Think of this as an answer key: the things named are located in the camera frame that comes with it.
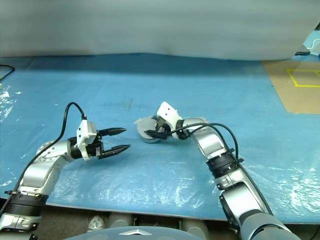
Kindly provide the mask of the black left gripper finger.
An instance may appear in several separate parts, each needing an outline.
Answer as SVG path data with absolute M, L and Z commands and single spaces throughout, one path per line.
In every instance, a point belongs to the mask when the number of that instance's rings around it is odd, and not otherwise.
M 123 145 L 114 146 L 106 151 L 103 151 L 102 158 L 108 158 L 108 157 L 118 155 L 119 153 L 124 152 L 125 150 L 127 150 L 130 147 L 131 147 L 130 144 L 123 144 Z
M 114 136 L 125 132 L 127 129 L 123 127 L 111 127 L 100 130 L 100 136 Z

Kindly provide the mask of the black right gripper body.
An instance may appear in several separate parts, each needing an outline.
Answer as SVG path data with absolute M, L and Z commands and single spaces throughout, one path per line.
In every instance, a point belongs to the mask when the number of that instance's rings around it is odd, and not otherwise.
M 171 128 L 162 117 L 156 118 L 155 136 L 157 138 L 167 138 L 171 136 Z

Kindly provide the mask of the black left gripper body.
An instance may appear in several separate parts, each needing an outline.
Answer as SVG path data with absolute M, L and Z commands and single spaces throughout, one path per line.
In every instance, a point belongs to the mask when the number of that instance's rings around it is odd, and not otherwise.
M 92 143 L 86 146 L 86 152 L 89 157 L 97 157 L 98 159 L 105 158 L 104 143 L 102 142 L 102 136 L 98 130 Z

